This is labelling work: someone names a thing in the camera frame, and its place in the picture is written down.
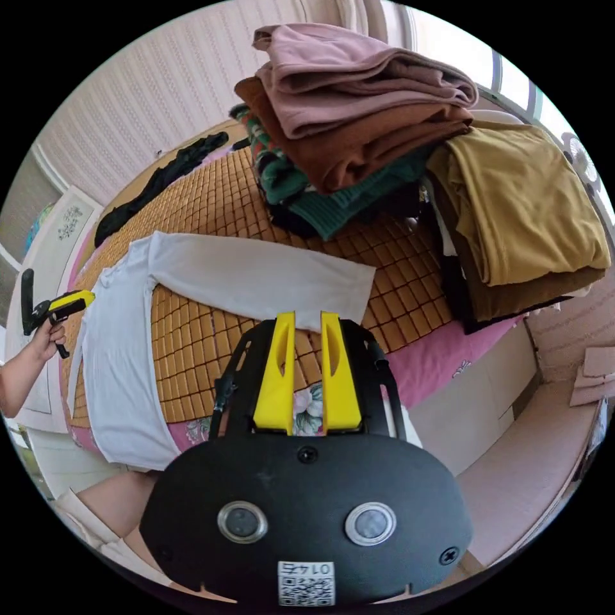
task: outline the white textured wallpaper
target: white textured wallpaper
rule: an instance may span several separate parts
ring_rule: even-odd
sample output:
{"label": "white textured wallpaper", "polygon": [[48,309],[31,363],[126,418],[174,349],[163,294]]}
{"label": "white textured wallpaper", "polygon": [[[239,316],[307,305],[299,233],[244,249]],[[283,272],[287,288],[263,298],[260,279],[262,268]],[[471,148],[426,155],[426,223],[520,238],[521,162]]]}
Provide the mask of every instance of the white textured wallpaper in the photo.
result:
{"label": "white textured wallpaper", "polygon": [[615,345],[615,266],[586,297],[562,303],[562,311],[546,309],[528,324],[547,382],[574,379],[589,346]]}
{"label": "white textured wallpaper", "polygon": [[336,0],[230,0],[184,15],[125,47],[80,84],[37,144],[51,165],[102,205],[167,152],[228,118],[237,81],[267,55],[258,27],[342,25]]}

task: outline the white long-sleeve shirt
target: white long-sleeve shirt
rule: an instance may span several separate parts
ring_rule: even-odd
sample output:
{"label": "white long-sleeve shirt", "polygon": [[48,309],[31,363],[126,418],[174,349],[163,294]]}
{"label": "white long-sleeve shirt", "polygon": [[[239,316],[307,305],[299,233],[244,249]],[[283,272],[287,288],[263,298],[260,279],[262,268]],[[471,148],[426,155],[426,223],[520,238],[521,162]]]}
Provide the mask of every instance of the white long-sleeve shirt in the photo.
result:
{"label": "white long-sleeve shirt", "polygon": [[375,269],[259,240],[165,234],[133,242],[102,271],[73,351],[67,403],[79,365],[94,439],[107,461],[164,470],[179,455],[162,413],[151,340],[157,284],[213,308],[273,319],[295,312],[298,329],[320,331],[321,311],[363,319]]}

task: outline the qr code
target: qr code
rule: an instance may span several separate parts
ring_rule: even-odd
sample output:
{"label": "qr code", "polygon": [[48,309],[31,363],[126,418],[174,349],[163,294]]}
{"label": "qr code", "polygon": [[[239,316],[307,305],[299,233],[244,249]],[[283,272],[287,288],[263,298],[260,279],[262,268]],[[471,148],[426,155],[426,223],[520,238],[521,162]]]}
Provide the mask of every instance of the qr code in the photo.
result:
{"label": "qr code", "polygon": [[332,607],[335,572],[332,562],[278,562],[278,597],[283,607]]}

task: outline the fan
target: fan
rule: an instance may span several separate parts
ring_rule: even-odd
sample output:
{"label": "fan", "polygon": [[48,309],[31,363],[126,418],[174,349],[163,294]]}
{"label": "fan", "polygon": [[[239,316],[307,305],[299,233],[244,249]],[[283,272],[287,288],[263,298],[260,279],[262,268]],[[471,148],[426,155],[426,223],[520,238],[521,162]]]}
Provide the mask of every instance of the fan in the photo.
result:
{"label": "fan", "polygon": [[572,160],[572,167],[580,180],[595,194],[600,190],[602,182],[587,150],[573,133],[564,133],[562,141],[564,142],[564,150],[569,154],[569,160]]}

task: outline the stack of folded clothes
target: stack of folded clothes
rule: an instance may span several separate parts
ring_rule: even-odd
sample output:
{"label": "stack of folded clothes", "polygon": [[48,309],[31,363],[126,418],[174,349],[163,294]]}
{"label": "stack of folded clothes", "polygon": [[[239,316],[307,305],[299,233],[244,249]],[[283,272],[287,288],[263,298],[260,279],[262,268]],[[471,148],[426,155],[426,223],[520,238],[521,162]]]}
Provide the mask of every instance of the stack of folded clothes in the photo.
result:
{"label": "stack of folded clothes", "polygon": [[470,130],[478,100],[461,71],[324,24],[269,26],[270,61],[235,92],[272,222],[328,240],[423,176],[436,146]]}
{"label": "stack of folded clothes", "polygon": [[468,334],[586,295],[611,265],[583,184],[538,127],[475,121],[435,149],[424,185],[443,292]]}

